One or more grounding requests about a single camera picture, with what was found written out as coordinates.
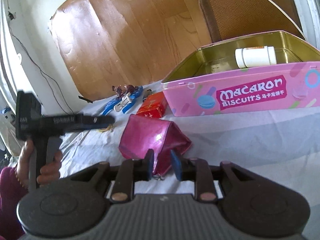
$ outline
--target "hand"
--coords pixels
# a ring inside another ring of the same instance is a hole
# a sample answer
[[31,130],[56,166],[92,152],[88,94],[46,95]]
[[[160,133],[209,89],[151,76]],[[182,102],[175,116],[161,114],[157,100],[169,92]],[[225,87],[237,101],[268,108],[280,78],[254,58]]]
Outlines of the hand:
[[[21,150],[17,165],[17,176],[23,186],[28,189],[29,184],[29,159],[33,152],[34,146],[32,140],[27,140]],[[54,160],[40,169],[41,175],[38,176],[37,182],[40,185],[46,185],[60,178],[59,169],[61,168],[62,153],[58,151],[54,154]]]

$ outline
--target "white bottle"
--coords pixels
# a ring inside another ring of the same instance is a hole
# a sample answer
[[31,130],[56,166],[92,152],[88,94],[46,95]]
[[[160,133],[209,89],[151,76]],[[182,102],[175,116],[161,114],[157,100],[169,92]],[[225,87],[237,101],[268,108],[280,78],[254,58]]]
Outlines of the white bottle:
[[275,47],[250,47],[236,49],[236,61],[239,68],[260,67],[277,64]]

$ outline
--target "metallic pink coin purse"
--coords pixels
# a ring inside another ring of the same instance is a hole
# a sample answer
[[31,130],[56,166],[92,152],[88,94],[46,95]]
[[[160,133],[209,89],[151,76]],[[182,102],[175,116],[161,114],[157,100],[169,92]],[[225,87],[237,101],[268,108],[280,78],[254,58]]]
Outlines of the metallic pink coin purse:
[[153,175],[162,176],[171,167],[170,150],[182,155],[190,146],[190,139],[174,122],[131,114],[119,150],[126,159],[143,159],[153,149]]

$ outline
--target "person's arm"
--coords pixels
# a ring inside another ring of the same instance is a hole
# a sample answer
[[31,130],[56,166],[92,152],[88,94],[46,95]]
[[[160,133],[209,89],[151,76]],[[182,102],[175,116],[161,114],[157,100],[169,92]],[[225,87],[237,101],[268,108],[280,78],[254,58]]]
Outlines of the person's arm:
[[[16,168],[4,168],[0,174],[0,240],[17,240],[24,232],[17,217],[17,205],[28,193],[29,160],[33,142],[28,140],[19,156]],[[62,153],[56,152],[53,162],[43,166],[37,182],[48,184],[60,178]]]
[[16,240],[24,234],[17,217],[17,205],[28,191],[18,182],[15,168],[5,167],[0,174],[0,236]]

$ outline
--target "wooden floor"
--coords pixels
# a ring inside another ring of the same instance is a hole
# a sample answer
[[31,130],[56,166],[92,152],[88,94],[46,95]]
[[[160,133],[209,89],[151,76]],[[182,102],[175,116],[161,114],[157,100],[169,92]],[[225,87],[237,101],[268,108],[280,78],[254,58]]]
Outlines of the wooden floor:
[[67,0],[52,36],[79,90],[97,100],[112,85],[164,78],[210,36],[198,0]]

